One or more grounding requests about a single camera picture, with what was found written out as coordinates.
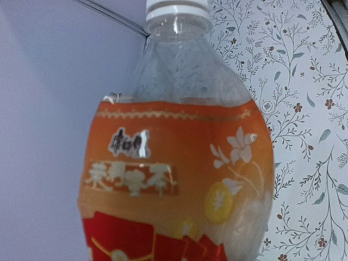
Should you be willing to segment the orange bottle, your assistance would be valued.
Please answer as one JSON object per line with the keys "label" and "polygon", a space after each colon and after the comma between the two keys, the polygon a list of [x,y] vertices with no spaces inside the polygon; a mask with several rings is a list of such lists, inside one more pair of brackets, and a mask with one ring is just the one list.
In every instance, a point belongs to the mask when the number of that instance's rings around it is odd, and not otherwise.
{"label": "orange bottle", "polygon": [[208,42],[207,1],[147,1],[131,94],[91,124],[78,205],[89,260],[255,260],[270,216],[270,134]]}

